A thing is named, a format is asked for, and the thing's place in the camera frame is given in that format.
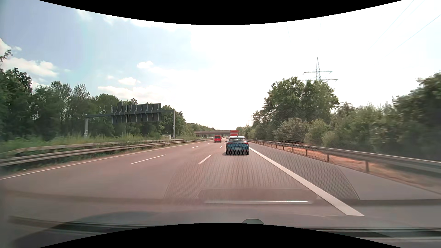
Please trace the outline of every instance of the white dashed line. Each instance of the white dashed line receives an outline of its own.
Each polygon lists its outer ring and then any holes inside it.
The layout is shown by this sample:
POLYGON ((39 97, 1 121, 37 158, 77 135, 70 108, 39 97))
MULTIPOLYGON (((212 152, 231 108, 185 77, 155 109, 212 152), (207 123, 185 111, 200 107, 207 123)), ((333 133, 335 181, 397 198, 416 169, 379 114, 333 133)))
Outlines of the white dashed line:
POLYGON ((144 151, 139 151, 139 152, 133 152, 133 153, 128 153, 128 154, 111 156, 111 157, 107 157, 107 158, 99 158, 99 159, 94 159, 94 160, 90 160, 90 161, 83 161, 83 162, 74 163, 74 164, 70 164, 70 165, 57 166, 55 168, 42 169, 42 170, 33 171, 33 172, 29 172, 29 173, 24 173, 24 174, 19 174, 19 175, 14 175, 14 176, 10 176, 10 177, 3 177, 3 178, 0 178, 0 180, 5 180, 5 179, 9 179, 9 178, 14 178, 14 177, 21 177, 21 176, 25 176, 25 175, 30 175, 30 174, 38 173, 38 172, 43 172, 43 171, 48 171, 48 170, 53 170, 53 169, 60 169, 60 168, 64 168, 64 167, 74 166, 74 165, 81 165, 81 164, 95 162, 95 161, 100 161, 100 160, 104 160, 104 159, 117 158, 117 157, 122 157, 122 156, 134 155, 134 154, 138 154, 138 153, 142 153, 142 152, 149 152, 149 151, 155 151, 155 150, 169 149, 169 148, 188 146, 188 145, 192 145, 192 143, 185 144, 185 145, 172 146, 172 147, 162 147, 162 148, 156 148, 156 149, 149 149, 149 150, 144 150, 144 151))
POLYGON ((362 213, 358 212, 357 210, 353 209, 349 205, 347 205, 344 202, 340 201, 339 199, 335 198, 334 196, 332 196, 328 192, 326 192, 326 191, 322 190, 321 188, 315 186, 314 184, 312 184, 311 182, 307 181, 303 177, 301 177, 301 176, 295 174, 294 172, 290 171, 289 169, 281 166, 280 164, 278 164, 277 162, 273 161, 272 159, 266 157, 265 155, 259 153, 258 151, 254 150, 251 147, 250 147, 250 150, 255 152, 257 155, 261 156, 262 158, 264 158, 266 161, 272 163, 277 168, 281 169, 283 172, 288 174, 290 177, 294 178, 299 183, 303 184, 305 187, 307 187, 308 189, 310 189, 311 191, 316 193, 318 196, 322 197, 324 200, 326 200, 327 202, 332 204, 334 207, 336 207, 338 210, 342 211, 346 215, 364 216, 362 213))
MULTIPOLYGON (((159 157, 162 157, 162 156, 165 156, 165 154, 161 155, 161 156, 153 157, 153 158, 159 158, 159 157)), ((141 160, 141 161, 138 161, 138 162, 135 162, 135 163, 131 163, 131 164, 136 164, 136 163, 143 162, 143 161, 146 161, 146 160, 149 160, 149 159, 152 159, 152 158, 144 159, 144 160, 141 160)))
POLYGON ((204 158, 204 160, 200 161, 199 164, 202 164, 205 160, 207 160, 209 157, 211 157, 211 154, 208 155, 208 157, 204 158))

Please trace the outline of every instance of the blue car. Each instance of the blue car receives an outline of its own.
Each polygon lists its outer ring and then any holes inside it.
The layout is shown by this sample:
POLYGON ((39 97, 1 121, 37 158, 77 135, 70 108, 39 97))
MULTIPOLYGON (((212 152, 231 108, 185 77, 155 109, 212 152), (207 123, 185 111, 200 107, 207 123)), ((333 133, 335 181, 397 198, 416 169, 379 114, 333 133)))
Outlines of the blue car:
POLYGON ((231 136, 225 146, 225 154, 231 155, 233 153, 240 155, 250 155, 250 146, 244 136, 231 136))

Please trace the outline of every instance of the blue sky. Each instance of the blue sky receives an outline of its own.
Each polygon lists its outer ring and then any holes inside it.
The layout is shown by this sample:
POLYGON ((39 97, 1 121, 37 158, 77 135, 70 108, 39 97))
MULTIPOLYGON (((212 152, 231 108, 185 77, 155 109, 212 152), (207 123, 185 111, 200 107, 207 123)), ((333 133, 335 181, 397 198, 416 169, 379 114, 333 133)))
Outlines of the blue sky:
POLYGON ((0 52, 12 48, 2 66, 28 72, 34 86, 84 83, 92 95, 170 104, 188 122, 234 129, 260 109, 273 82, 313 78, 303 72, 315 70, 317 57, 333 71, 322 78, 339 79, 329 84, 341 101, 378 105, 408 93, 441 69, 441 18, 394 49, 440 10, 438 0, 403 0, 287 23, 198 26, 1 0, 0 52), (233 91, 244 96, 239 103, 225 101, 233 91))

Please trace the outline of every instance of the overpass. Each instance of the overpass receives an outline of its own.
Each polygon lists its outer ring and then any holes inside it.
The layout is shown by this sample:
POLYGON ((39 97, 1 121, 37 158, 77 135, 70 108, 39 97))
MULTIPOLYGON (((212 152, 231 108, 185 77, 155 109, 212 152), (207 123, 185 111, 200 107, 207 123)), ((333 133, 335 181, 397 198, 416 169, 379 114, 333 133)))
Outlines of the overpass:
POLYGON ((230 130, 222 130, 222 131, 195 131, 194 134, 196 136, 203 135, 230 135, 230 130))

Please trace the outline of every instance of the metal guardrail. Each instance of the metal guardrail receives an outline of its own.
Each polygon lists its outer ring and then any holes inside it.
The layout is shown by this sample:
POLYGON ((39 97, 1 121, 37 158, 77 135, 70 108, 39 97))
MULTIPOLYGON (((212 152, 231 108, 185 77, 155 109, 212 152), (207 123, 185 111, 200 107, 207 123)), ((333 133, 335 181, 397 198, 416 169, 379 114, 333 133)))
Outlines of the metal guardrail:
POLYGON ((53 153, 46 153, 46 154, 36 154, 36 155, 30 155, 30 156, 2 159, 2 160, 0 160, 0 166, 17 165, 17 164, 23 164, 23 163, 29 163, 29 162, 35 162, 35 161, 49 160, 49 159, 54 159, 54 158, 64 158, 64 157, 71 157, 71 156, 78 156, 78 155, 85 155, 85 154, 92 154, 92 153, 100 153, 100 152, 107 152, 107 151, 114 151, 114 150, 127 150, 127 149, 141 148, 141 147, 163 146, 163 145, 169 145, 169 144, 189 143, 189 142, 197 142, 197 141, 203 141, 203 140, 205 140, 205 139, 161 142, 161 143, 153 143, 153 144, 136 144, 136 145, 118 146, 118 147, 102 147, 102 148, 92 148, 92 149, 84 149, 84 150, 73 150, 73 151, 53 152, 53 153))
POLYGON ((306 156, 308 156, 308 150, 310 151, 319 151, 326 155, 327 162, 329 162, 329 155, 335 155, 346 158, 355 158, 359 160, 365 161, 366 172, 369 172, 369 162, 380 162, 385 164, 397 165, 402 167, 408 167, 412 169, 441 173, 441 162, 418 159, 418 158, 407 158, 407 157, 399 157, 385 154, 377 154, 377 153, 369 153, 362 151, 353 151, 353 150, 343 150, 343 149, 335 149, 335 148, 327 148, 327 147, 314 147, 307 145, 299 145, 299 144, 291 144, 285 142, 275 142, 275 141, 266 141, 266 140, 257 140, 257 139, 247 139, 249 142, 262 144, 262 145, 275 145, 282 147, 291 147, 294 152, 294 148, 305 149, 306 156))
MULTIPOLYGON (((170 141, 180 141, 184 139, 171 139, 170 141)), ((134 143, 154 143, 154 142, 164 142, 165 139, 155 139, 155 140, 139 140, 133 141, 134 143)), ((103 142, 103 143, 87 143, 87 144, 71 144, 71 145, 58 145, 58 146, 45 146, 45 147, 26 147, 15 149, 11 151, 3 152, 2 154, 17 154, 25 151, 36 151, 36 150, 55 150, 64 148, 77 148, 77 147, 95 147, 95 146, 106 146, 106 145, 117 145, 130 143, 131 141, 116 141, 116 142, 103 142)))

